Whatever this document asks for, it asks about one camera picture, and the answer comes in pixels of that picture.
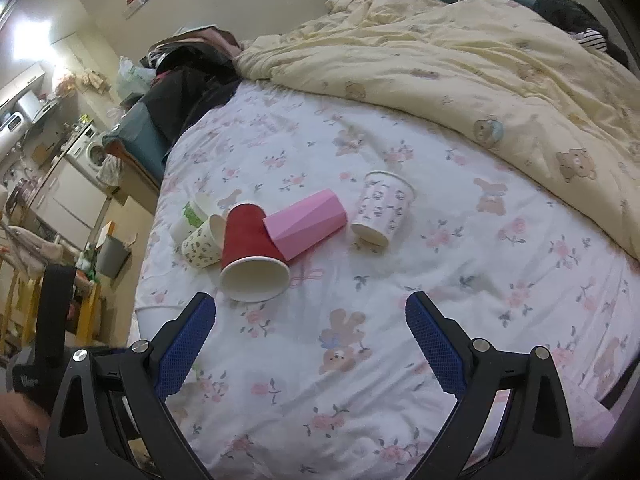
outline ceiling light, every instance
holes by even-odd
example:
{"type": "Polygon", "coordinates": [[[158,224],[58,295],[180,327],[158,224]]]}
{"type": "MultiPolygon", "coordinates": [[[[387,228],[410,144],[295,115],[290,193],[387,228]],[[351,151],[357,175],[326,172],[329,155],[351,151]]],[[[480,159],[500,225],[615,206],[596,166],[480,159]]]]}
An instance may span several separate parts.
{"type": "Polygon", "coordinates": [[[55,58],[49,43],[51,22],[19,22],[14,31],[14,59],[38,61],[55,58]]]}

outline washing machine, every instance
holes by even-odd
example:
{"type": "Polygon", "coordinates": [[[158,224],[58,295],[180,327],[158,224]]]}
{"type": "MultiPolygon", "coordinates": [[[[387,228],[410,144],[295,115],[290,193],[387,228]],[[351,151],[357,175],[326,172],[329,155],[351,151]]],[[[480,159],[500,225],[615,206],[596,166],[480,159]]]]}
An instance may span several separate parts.
{"type": "Polygon", "coordinates": [[[65,156],[93,184],[107,192],[108,186],[97,178],[107,155],[102,147],[103,135],[93,123],[88,124],[65,156]]]}

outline cabinet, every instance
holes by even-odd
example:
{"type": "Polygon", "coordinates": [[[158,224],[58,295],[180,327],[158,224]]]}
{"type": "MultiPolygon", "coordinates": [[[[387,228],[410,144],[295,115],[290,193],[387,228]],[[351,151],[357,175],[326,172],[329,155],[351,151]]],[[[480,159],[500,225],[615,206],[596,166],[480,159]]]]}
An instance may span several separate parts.
{"type": "Polygon", "coordinates": [[[32,202],[35,215],[79,249],[87,243],[107,196],[64,158],[32,202]]]}
{"type": "Polygon", "coordinates": [[[36,63],[22,72],[13,81],[7,83],[0,89],[0,116],[5,112],[13,111],[15,103],[27,91],[33,90],[36,94],[40,92],[44,70],[36,63]]]}
{"type": "Polygon", "coordinates": [[[0,110],[4,113],[4,108],[8,108],[11,101],[18,93],[18,89],[13,81],[0,89],[0,110]]]}

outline floral bed sheet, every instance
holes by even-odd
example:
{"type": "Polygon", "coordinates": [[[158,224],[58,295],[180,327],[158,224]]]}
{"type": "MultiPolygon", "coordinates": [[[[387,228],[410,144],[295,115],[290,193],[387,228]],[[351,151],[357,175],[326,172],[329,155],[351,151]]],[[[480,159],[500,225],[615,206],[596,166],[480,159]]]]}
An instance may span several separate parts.
{"type": "Polygon", "coordinates": [[[198,291],[216,300],[215,326],[167,401],[215,477],[405,478],[454,405],[406,326],[415,290],[498,349],[547,345],[576,442],[606,434],[613,421],[597,399],[638,352],[639,264],[515,168],[427,120],[253,82],[172,150],[136,312],[151,337],[143,314],[162,323],[198,291]],[[417,189],[390,247],[344,229],[297,259],[271,301],[229,300],[217,266],[191,269],[174,249],[172,222],[197,191],[222,211],[251,200],[271,213],[331,188],[353,214],[372,170],[417,189]]]}

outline screw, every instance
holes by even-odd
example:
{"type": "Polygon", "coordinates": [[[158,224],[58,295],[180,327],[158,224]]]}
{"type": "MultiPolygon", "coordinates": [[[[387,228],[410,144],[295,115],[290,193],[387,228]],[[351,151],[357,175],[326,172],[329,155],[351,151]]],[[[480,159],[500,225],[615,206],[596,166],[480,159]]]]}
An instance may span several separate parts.
{"type": "Polygon", "coordinates": [[[84,348],[81,350],[76,350],[76,352],[74,353],[74,361],[76,362],[84,361],[86,354],[87,352],[84,348]]]}
{"type": "Polygon", "coordinates": [[[136,341],[135,343],[133,343],[133,345],[131,345],[131,349],[136,354],[142,354],[142,352],[146,352],[147,348],[149,348],[149,341],[145,341],[144,339],[136,341]]]}
{"type": "Polygon", "coordinates": [[[540,359],[548,359],[549,358],[549,350],[547,350],[543,346],[539,346],[538,348],[536,348],[536,355],[540,359]]]}
{"type": "Polygon", "coordinates": [[[474,341],[474,348],[479,352],[486,352],[489,348],[491,348],[491,345],[489,345],[489,342],[485,341],[484,339],[476,339],[474,341]]]}

